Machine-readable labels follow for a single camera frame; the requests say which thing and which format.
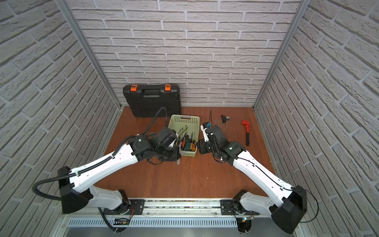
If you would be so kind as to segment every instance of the plastic basket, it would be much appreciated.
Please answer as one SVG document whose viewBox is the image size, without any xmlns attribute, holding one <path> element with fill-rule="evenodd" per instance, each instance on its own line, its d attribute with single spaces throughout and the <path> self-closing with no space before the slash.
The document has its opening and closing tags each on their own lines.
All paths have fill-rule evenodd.
<svg viewBox="0 0 379 237">
<path fill-rule="evenodd" d="M 191 133 L 193 132 L 192 139 L 195 139 L 196 142 L 199 139 L 199 130 L 200 130 L 200 118 L 198 116 L 190 116 L 190 115 L 171 115 L 170 123 L 168 125 L 169 129 L 175 130 L 179 132 L 181 128 L 185 128 L 187 125 L 188 129 L 185 133 L 191 138 Z M 182 156 L 190 156 L 194 157 L 197 152 L 196 151 L 182 151 L 180 150 L 180 154 Z"/>
</svg>

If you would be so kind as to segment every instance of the ventilation grille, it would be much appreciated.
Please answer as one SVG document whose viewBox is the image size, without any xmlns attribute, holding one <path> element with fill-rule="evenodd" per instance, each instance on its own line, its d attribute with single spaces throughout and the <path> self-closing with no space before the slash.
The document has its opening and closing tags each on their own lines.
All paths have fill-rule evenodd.
<svg viewBox="0 0 379 237">
<path fill-rule="evenodd" d="M 196 118 L 196 117 L 192 117 L 191 119 L 182 119 L 180 118 L 180 115 L 178 115 L 178 117 L 174 117 L 174 121 L 175 122 L 184 122 L 184 123 L 198 123 L 199 122 L 199 119 Z"/>
<path fill-rule="evenodd" d="M 107 218 L 113 225 L 115 217 Z M 71 217 L 68 227 L 106 227 L 101 217 Z M 133 217 L 127 227 L 237 227 L 234 217 Z"/>
</svg>

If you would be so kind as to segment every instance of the brick wall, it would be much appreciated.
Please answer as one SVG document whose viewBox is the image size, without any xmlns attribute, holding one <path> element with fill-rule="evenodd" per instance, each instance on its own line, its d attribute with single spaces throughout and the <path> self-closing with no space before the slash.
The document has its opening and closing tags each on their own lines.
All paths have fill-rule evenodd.
<svg viewBox="0 0 379 237">
<path fill-rule="evenodd" d="M 188 106 L 253 105 L 299 3 L 68 2 L 123 104 L 125 84 L 177 83 Z"/>
<path fill-rule="evenodd" d="M 115 109 L 54 1 L 0 2 L 0 236 L 49 235 L 61 205 L 31 185 L 91 159 Z"/>
<path fill-rule="evenodd" d="M 378 45 L 379 1 L 312 0 L 257 105 L 275 171 L 320 205 L 313 235 L 379 236 Z"/>
</svg>

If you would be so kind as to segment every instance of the screwdriver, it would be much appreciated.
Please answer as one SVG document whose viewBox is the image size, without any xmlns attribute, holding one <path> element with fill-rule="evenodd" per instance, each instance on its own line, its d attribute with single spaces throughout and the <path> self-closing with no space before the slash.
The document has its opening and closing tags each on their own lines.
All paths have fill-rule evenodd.
<svg viewBox="0 0 379 237">
<path fill-rule="evenodd" d="M 185 151 L 190 151 L 190 148 L 191 148 L 191 140 L 190 140 L 190 137 L 188 135 L 186 135 L 186 145 L 185 145 Z"/>
<path fill-rule="evenodd" d="M 185 150 L 185 148 L 186 148 L 186 143 L 187 143 L 187 141 L 188 141 L 188 138 L 189 138 L 189 136 L 188 136 L 187 133 L 186 133 L 186 134 L 184 135 L 184 137 L 183 137 L 182 151 Z"/>
<path fill-rule="evenodd" d="M 184 129 L 184 131 L 182 131 L 182 132 L 179 134 L 179 137 L 181 137 L 182 134 L 183 134 L 185 131 L 187 131 L 187 129 L 188 129 L 188 127 L 187 127 L 187 125 L 186 125 L 186 129 Z"/>
<path fill-rule="evenodd" d="M 191 144 L 191 151 L 196 151 L 196 140 L 192 140 L 192 135 L 191 135 L 191 141 L 192 141 L 192 144 Z"/>
</svg>

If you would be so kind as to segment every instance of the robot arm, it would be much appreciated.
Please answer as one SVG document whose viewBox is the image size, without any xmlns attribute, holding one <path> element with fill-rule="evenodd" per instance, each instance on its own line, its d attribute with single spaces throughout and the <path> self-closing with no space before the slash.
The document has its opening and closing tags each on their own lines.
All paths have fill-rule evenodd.
<svg viewBox="0 0 379 237">
<path fill-rule="evenodd" d="M 213 153 L 215 159 L 239 169 L 261 187 L 268 197 L 253 195 L 242 190 L 233 199 L 235 211 L 259 212 L 271 216 L 285 232 L 292 233 L 306 213 L 305 190 L 281 180 L 261 165 L 236 141 L 229 142 L 218 126 L 201 125 L 204 140 L 197 143 L 201 154 Z M 76 212 L 84 207 L 105 207 L 125 213 L 130 205 L 123 190 L 110 191 L 93 186 L 109 174 L 144 159 L 157 156 L 161 161 L 176 161 L 180 158 L 178 135 L 164 127 L 152 138 L 137 135 L 124 140 L 115 152 L 105 155 L 86 165 L 58 170 L 58 177 L 43 180 L 33 185 L 33 191 L 43 197 L 61 200 L 63 213 Z M 60 197 L 46 195 L 37 186 L 46 182 L 59 181 Z"/>
<path fill-rule="evenodd" d="M 299 185 L 293 187 L 275 176 L 240 143 L 229 142 L 218 126 L 206 122 L 200 129 L 204 135 L 204 140 L 197 144 L 201 154 L 212 152 L 215 160 L 219 159 L 239 169 L 269 196 L 257 196 L 242 190 L 233 199 L 235 211 L 255 211 L 271 216 L 283 231 L 292 233 L 307 211 L 306 191 Z"/>
</svg>

